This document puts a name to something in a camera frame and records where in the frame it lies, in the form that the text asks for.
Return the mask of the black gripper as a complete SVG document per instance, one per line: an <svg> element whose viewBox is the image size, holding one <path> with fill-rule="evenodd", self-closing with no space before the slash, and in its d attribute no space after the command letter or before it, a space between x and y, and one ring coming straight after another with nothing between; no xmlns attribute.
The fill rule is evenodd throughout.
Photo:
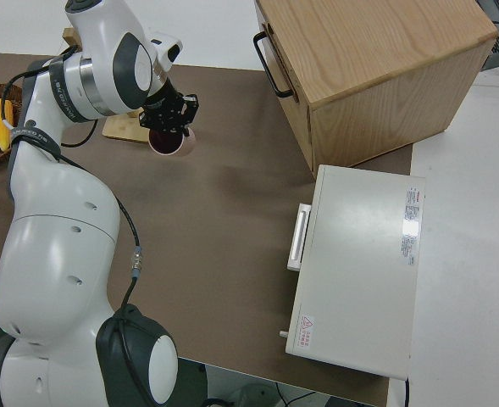
<svg viewBox="0 0 499 407"><path fill-rule="evenodd" d="M157 92L147 98L146 113L139 114L139 125L152 131L164 131L165 122L174 120L177 115L176 133L185 135L198 108L196 94L178 93L168 79Z"/></svg>

